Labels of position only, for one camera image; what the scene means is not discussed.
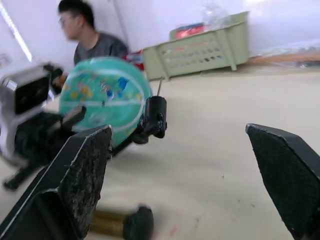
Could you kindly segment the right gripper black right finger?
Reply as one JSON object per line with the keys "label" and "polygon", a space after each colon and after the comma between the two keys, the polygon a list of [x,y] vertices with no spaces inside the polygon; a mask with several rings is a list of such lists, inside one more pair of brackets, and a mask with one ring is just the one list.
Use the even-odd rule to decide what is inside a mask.
{"label": "right gripper black right finger", "polygon": [[298,135],[245,127],[263,184],[295,240],[320,238],[320,156]]}

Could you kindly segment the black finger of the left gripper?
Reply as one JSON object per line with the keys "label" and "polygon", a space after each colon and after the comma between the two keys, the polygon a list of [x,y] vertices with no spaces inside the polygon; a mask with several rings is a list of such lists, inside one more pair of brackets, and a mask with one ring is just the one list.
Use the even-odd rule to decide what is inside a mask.
{"label": "black finger of the left gripper", "polygon": [[71,130],[72,127],[81,122],[86,114],[87,108],[84,105],[78,105],[67,112],[61,122],[61,127],[66,130]]}

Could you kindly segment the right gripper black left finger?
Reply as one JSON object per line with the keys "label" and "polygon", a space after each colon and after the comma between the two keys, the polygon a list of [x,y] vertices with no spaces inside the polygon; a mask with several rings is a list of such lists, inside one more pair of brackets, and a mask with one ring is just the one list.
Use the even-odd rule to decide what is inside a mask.
{"label": "right gripper black left finger", "polygon": [[112,129],[71,136],[0,225],[2,240],[83,240],[101,196]]}

